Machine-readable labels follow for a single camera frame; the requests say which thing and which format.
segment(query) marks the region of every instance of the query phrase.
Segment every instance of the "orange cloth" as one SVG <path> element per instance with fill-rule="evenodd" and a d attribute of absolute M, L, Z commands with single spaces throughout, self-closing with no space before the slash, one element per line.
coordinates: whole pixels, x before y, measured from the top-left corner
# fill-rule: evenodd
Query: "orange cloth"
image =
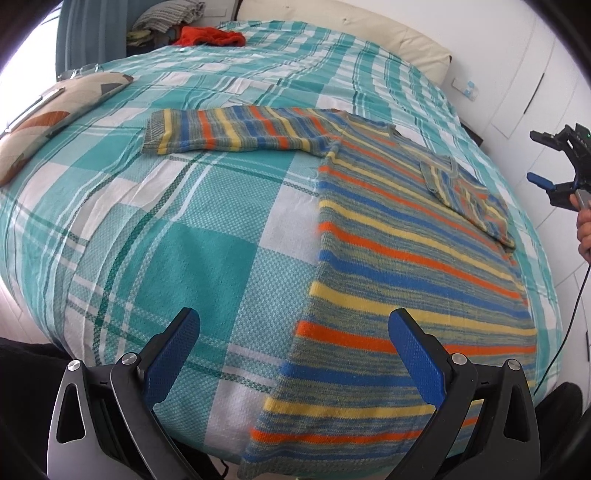
<path fill-rule="evenodd" d="M 243 47 L 246 39 L 241 33 L 226 32 L 213 27 L 183 27 L 181 37 L 173 45 L 190 47 L 202 43 L 218 47 Z"/>

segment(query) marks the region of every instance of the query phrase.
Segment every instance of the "black cable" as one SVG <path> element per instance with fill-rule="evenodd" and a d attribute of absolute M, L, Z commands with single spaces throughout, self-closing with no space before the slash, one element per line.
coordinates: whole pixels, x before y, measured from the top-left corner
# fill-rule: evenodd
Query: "black cable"
<path fill-rule="evenodd" d="M 552 365 L 554 365 L 554 362 L 556 361 L 556 359 L 560 355 L 560 352 L 562 351 L 562 348 L 564 347 L 564 344 L 566 343 L 566 340 L 569 337 L 570 329 L 573 327 L 574 317 L 575 317 L 575 315 L 577 315 L 577 308 L 579 306 L 579 302 L 581 301 L 581 296 L 583 296 L 583 290 L 585 288 L 585 284 L 587 283 L 587 278 L 589 277 L 589 271 L 591 271 L 591 264 L 589 265 L 589 268 L 587 269 L 587 274 L 585 275 L 585 278 L 583 280 L 583 284 L 581 285 L 581 289 L 579 290 L 579 296 L 577 297 L 577 301 L 574 302 L 573 316 L 570 318 L 569 328 L 566 330 L 566 335 L 564 336 L 564 339 L 562 340 L 562 343 L 560 344 L 560 348 L 556 352 L 556 355 L 554 356 L 554 358 L 552 359 L 552 361 L 548 365 L 546 372 L 542 376 L 542 380 L 540 380 L 540 383 L 538 383 L 538 386 L 534 390 L 534 396 L 536 393 L 538 393 L 538 390 L 540 389 L 540 387 L 544 383 L 544 380 L 546 379 L 546 375 L 548 375 L 550 368 L 552 368 Z"/>
<path fill-rule="evenodd" d="M 226 467 L 226 469 L 223 471 L 222 473 L 222 478 L 226 478 L 226 475 L 228 474 L 228 470 L 230 470 L 230 467 L 228 466 L 228 464 L 226 462 L 224 462 L 222 459 L 220 459 L 220 462 L 222 463 L 222 465 L 224 467 Z"/>

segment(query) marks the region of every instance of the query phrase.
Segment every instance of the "human hand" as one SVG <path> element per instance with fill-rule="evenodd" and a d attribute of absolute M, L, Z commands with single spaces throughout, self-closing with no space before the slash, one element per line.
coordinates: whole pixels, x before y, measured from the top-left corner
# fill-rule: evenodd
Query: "human hand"
<path fill-rule="evenodd" d="M 579 205 L 575 195 L 570 196 L 570 203 L 579 210 L 577 217 L 577 239 L 579 240 L 579 253 L 591 264 L 591 203 Z"/>

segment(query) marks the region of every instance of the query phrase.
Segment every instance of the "plaid bedspread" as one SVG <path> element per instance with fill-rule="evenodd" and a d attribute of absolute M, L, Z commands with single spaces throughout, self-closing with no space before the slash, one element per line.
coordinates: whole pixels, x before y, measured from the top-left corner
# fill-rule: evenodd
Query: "plaid bedspread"
<path fill-rule="evenodd" d="M 129 88 L 46 144 L 0 193 L 0 274 L 87 364 L 138 351 L 183 306 L 202 333 L 155 408 L 176 438 L 238 461 L 287 357 L 319 252 L 318 159 L 300 152 L 142 154 L 150 114 L 231 105 L 337 108 L 449 155 L 509 209 L 538 330 L 539 379 L 560 339 L 527 216 L 443 95 L 374 44 L 291 22 L 243 22 L 243 48 L 166 47 L 106 64 Z M 556 381 L 557 366 L 548 385 Z M 547 388 L 542 388 L 542 396 Z"/>

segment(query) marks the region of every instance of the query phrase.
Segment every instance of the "striped sweater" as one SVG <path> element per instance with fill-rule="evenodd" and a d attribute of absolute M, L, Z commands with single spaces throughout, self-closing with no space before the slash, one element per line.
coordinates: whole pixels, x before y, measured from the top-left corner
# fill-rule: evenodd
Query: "striped sweater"
<path fill-rule="evenodd" d="M 144 144 L 162 155 L 264 148 L 321 158 L 322 239 L 309 305 L 251 432 L 241 478 L 367 472 L 399 461 L 433 408 L 388 339 L 397 307 L 450 353 L 493 365 L 517 358 L 533 386 L 536 330 L 506 205 L 453 159 L 346 112 L 259 106 L 158 111 Z"/>

